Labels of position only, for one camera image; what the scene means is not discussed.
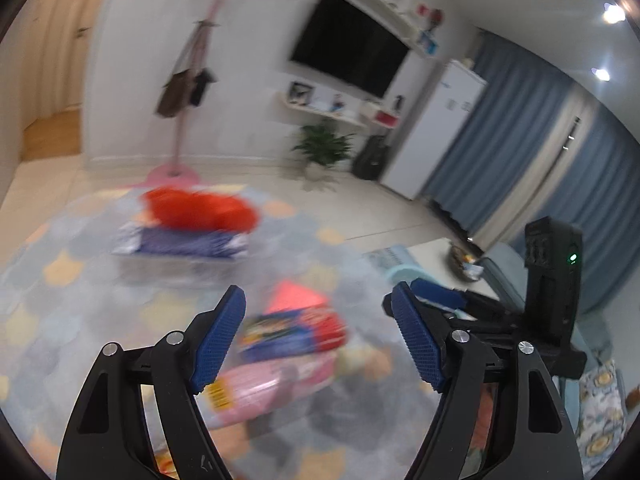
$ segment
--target ceiling light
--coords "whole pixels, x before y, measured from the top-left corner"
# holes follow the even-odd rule
[[[622,7],[611,4],[604,4],[602,19],[607,23],[617,23],[625,21],[625,10]]]
[[[603,68],[592,68],[591,71],[601,81],[608,81],[609,79],[611,79],[609,76],[609,72],[607,72]]]

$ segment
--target wooden floor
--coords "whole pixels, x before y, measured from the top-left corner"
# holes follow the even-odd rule
[[[80,111],[38,119],[24,131],[22,160],[80,153]]]

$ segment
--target television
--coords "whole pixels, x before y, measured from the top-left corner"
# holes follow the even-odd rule
[[[347,0],[320,0],[291,60],[383,97],[409,48]]]

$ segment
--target green plant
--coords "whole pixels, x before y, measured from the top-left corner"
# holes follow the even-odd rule
[[[322,119],[318,124],[308,124],[300,128],[300,143],[292,148],[305,154],[306,160],[331,167],[336,162],[349,158],[350,139],[353,134],[336,135],[337,123],[332,119]]]

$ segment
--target hanging bag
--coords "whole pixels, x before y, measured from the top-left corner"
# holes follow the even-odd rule
[[[201,31],[203,29],[202,23],[195,29],[189,41],[182,49],[178,61],[175,63],[173,75],[169,79],[166,85],[164,85],[164,91],[158,101],[156,108],[156,114],[162,117],[175,117],[180,110],[182,110],[188,102],[187,95],[191,91],[192,81],[190,78],[190,69],[180,70],[181,67],[187,63],[187,58],[192,50],[192,47],[196,43]]]

